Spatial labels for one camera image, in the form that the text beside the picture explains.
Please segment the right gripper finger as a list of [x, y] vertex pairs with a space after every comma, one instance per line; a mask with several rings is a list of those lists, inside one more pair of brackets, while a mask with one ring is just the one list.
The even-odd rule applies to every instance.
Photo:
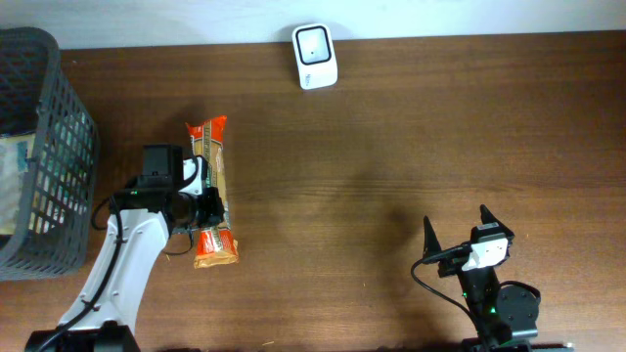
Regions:
[[430, 264], [435, 260], [436, 256], [442, 251], [442, 249], [427, 216], [424, 217], [424, 232], [425, 240], [422, 262], [424, 264]]
[[514, 232], [509, 229], [504, 223], [502, 223], [499, 219], [495, 217], [495, 215], [488, 209], [485, 204], [482, 204], [479, 207], [480, 210], [480, 219], [483, 225], [496, 223], [502, 232], [506, 235], [507, 238], [512, 238], [514, 236]]

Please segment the orange spaghetti packet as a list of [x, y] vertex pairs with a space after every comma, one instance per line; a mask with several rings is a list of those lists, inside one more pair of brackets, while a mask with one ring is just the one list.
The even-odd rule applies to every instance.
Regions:
[[231, 230], [229, 202], [227, 198], [224, 152], [224, 130], [227, 116], [210, 118], [200, 125], [186, 124], [194, 155], [201, 155], [208, 162], [208, 187], [215, 187], [224, 206], [224, 220], [199, 231], [199, 242], [194, 260], [196, 269], [238, 263], [238, 242]]

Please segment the white blue snack bag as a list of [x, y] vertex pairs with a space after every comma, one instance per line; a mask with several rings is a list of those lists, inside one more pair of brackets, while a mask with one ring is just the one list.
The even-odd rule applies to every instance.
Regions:
[[1, 234], [16, 231], [24, 177], [35, 134], [1, 139]]

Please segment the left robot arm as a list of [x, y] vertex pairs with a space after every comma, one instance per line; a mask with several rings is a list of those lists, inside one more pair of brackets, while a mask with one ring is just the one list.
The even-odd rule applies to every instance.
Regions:
[[28, 351], [136, 351], [136, 318], [157, 257], [178, 230], [219, 225], [225, 208], [207, 184], [209, 163], [175, 145], [147, 145], [143, 168], [108, 201], [106, 237], [87, 281], [53, 330]]

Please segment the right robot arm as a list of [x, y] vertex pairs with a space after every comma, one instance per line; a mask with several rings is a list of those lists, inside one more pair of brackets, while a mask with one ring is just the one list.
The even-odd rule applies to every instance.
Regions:
[[[460, 308], [477, 334], [462, 342], [467, 351], [530, 351], [529, 340], [538, 335], [541, 292], [518, 281], [500, 281], [495, 268], [510, 257], [514, 232], [482, 204], [481, 224], [470, 239], [443, 249], [427, 217], [424, 218], [423, 257], [411, 267], [411, 276], [421, 287]], [[436, 264], [441, 278], [458, 278], [464, 303], [441, 293], [416, 275], [421, 265]]]

